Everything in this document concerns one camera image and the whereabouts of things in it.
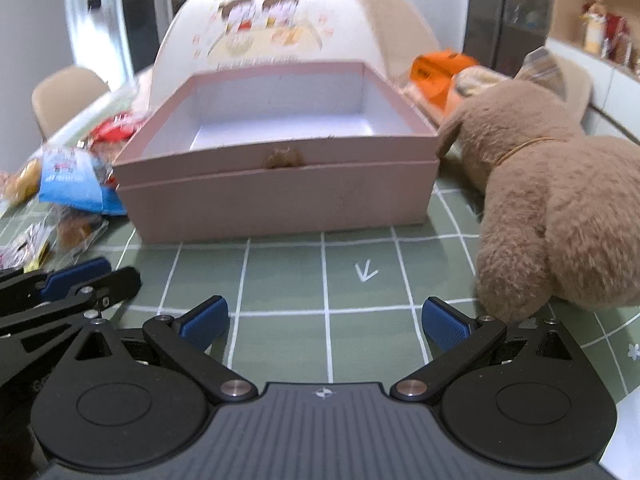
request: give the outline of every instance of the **pink box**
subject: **pink box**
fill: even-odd
[[[360,62],[196,74],[114,164],[148,243],[424,222],[436,131]]]

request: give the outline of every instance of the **table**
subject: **table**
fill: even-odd
[[[127,109],[139,85],[108,94],[51,141],[73,144],[113,113]],[[47,214],[31,203],[0,219],[0,246]],[[226,298],[228,334],[209,353],[263,388],[271,381],[381,381],[388,388],[435,358],[422,334],[420,308],[438,296],[469,316],[482,197],[454,153],[441,166],[425,222],[335,233],[146,245],[127,219],[83,255],[132,265],[143,287],[132,304],[105,311],[121,327],[161,312],[176,316],[205,298]],[[55,260],[49,264],[55,266]],[[535,317],[561,319],[614,399],[640,385],[640,308],[591,314],[558,299]]]

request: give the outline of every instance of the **brown plush toy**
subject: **brown plush toy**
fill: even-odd
[[[597,310],[640,303],[640,147],[587,137],[550,91],[509,80],[439,130],[485,194],[478,298],[504,321],[551,296]]]

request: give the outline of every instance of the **silver bolt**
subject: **silver bolt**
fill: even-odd
[[[251,391],[251,383],[242,379],[232,379],[220,384],[220,391],[229,397],[242,397]]]
[[[416,379],[405,379],[396,384],[396,390],[405,397],[417,397],[425,394],[429,387]]]

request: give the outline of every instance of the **orange bag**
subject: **orange bag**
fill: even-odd
[[[425,99],[444,110],[453,76],[478,64],[474,58],[449,49],[431,52],[415,59],[409,77]]]

